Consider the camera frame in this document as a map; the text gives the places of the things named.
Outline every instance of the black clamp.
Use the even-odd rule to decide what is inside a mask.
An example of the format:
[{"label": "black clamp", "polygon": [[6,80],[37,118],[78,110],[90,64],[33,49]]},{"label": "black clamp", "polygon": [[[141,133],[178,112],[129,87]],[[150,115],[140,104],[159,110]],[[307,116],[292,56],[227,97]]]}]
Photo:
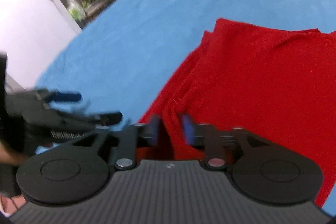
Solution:
[{"label": "black clamp", "polygon": [[29,158],[16,176],[22,194],[26,200],[54,205],[94,195],[113,173],[136,167],[136,148],[156,145],[159,121],[154,117],[149,124],[120,132],[95,130]]},{"label": "black clamp", "polygon": [[[243,128],[218,131],[213,126],[192,123],[182,118],[187,144],[205,149],[205,167],[226,162],[226,173],[245,195],[268,204],[297,204],[314,200],[323,175],[316,163],[280,145],[261,138]],[[227,162],[222,149],[227,148]]]},{"label": "black clamp", "polygon": [[80,93],[33,90],[8,94],[6,111],[12,122],[24,124],[25,133],[39,141],[62,143],[95,130],[97,126],[118,124],[120,112],[85,117],[51,109],[49,103],[78,102]]}]

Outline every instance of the round black pad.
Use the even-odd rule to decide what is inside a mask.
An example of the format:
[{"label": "round black pad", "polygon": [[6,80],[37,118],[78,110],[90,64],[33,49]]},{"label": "round black pad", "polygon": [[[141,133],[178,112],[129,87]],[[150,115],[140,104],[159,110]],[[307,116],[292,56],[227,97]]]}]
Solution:
[{"label": "round black pad", "polygon": [[107,164],[89,147],[65,145],[29,158],[16,179],[30,201],[62,205],[94,195],[108,176]]},{"label": "round black pad", "polygon": [[41,174],[48,180],[69,180],[80,172],[80,165],[73,160],[51,160],[41,168]]},{"label": "round black pad", "polygon": [[323,181],[312,160],[274,146],[254,148],[241,157],[232,178],[247,196],[277,205],[314,200]]}]

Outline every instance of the black device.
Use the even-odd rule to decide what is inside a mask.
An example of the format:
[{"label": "black device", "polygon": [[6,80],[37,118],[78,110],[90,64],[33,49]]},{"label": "black device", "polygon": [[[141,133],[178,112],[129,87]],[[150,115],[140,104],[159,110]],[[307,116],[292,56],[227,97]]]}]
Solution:
[{"label": "black device", "polygon": [[[120,112],[102,113],[92,117],[69,114],[52,109],[50,102],[78,102],[80,93],[61,93],[57,90],[37,89],[6,94],[7,56],[0,55],[0,139],[19,153],[35,154],[39,143],[63,143],[122,120]],[[19,195],[16,167],[0,165],[0,193]]]},{"label": "black device", "polygon": [[310,159],[248,132],[181,123],[198,160],[136,160],[156,146],[159,117],[121,132],[95,130],[29,158],[17,172],[27,203],[13,224],[325,224]]}]

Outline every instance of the blue bedsheet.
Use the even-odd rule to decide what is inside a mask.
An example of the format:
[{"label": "blue bedsheet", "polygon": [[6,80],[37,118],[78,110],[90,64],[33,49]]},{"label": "blue bedsheet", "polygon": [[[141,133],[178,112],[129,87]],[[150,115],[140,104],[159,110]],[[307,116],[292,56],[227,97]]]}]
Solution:
[{"label": "blue bedsheet", "polygon": [[[120,110],[136,122],[186,55],[224,17],[286,30],[336,30],[336,0],[118,0],[78,35],[37,86],[78,90],[68,111]],[[336,214],[336,189],[325,206]]]}]

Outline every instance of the folded red fabric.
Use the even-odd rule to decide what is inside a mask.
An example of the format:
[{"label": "folded red fabric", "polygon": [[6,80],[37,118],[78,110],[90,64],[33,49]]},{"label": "folded red fabric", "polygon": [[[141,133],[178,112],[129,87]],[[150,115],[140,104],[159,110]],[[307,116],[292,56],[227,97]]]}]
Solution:
[{"label": "folded red fabric", "polygon": [[177,160],[202,159],[185,144],[179,115],[220,130],[247,130],[314,160],[322,206],[336,181],[336,32],[283,31],[218,19],[141,119],[161,115]]}]

